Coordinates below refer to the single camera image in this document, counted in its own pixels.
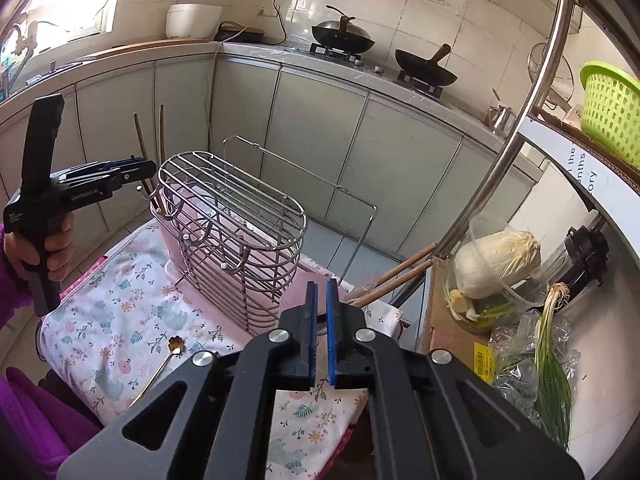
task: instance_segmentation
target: purple fabric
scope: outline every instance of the purple fabric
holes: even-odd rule
[[[0,253],[2,251],[4,228],[0,224]],[[4,258],[0,257],[0,328],[14,316],[16,308],[29,303],[30,296],[16,290]],[[6,381],[0,377],[0,410],[27,452],[50,478],[55,478],[64,460],[99,429],[49,392],[35,386],[20,370],[8,368],[6,376]]]

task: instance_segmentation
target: purple sleeve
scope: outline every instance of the purple sleeve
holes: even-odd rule
[[[0,224],[0,328],[14,316],[14,310],[31,303],[31,295],[16,289],[4,257],[4,226]]]

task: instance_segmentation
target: human hand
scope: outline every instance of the human hand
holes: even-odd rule
[[[62,230],[59,233],[47,237],[44,247],[50,255],[47,259],[49,279],[52,282],[61,282],[69,273],[69,261],[73,253],[72,241],[74,237],[74,215],[69,213],[62,221]],[[31,243],[20,233],[4,235],[4,254],[15,269],[16,274],[26,279],[24,262],[30,265],[40,263],[40,255]]]

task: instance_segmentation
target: spoon handle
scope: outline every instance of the spoon handle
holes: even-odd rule
[[[166,364],[169,362],[169,359],[171,359],[173,355],[174,354],[172,352],[169,352],[169,355],[164,359],[164,361],[162,361],[162,364],[158,367],[158,370],[156,370],[156,373],[153,374],[153,376],[149,379],[149,382],[146,384],[144,388],[142,388],[142,391],[138,394],[138,396],[135,399],[133,399],[133,402],[129,405],[129,407],[133,406],[136,402],[138,402],[142,398],[144,394],[146,394],[146,391],[151,387],[154,381],[162,373],[162,370],[164,370],[164,367],[166,366]]]

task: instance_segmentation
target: floral pattern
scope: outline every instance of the floral pattern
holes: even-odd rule
[[[43,320],[40,346],[47,361],[104,424],[129,407],[164,360],[172,336],[185,340],[187,356],[203,349],[228,354],[250,340],[216,309],[196,308],[165,273],[167,261],[158,226],[149,222]],[[305,256],[301,264],[328,274]],[[365,314],[369,327],[387,335],[401,316],[381,301]],[[316,478],[364,409],[365,390],[329,386],[325,337],[316,353],[316,386],[276,393],[268,480]],[[171,359],[160,380],[183,362]]]

